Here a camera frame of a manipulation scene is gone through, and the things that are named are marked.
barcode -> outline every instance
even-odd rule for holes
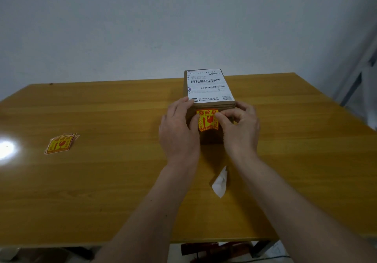
[[[196,81],[191,81],[192,83],[213,83],[214,81],[221,81],[219,78],[213,79],[213,80],[196,80]]]
[[[225,86],[201,87],[201,89],[215,89],[217,87],[225,87]]]

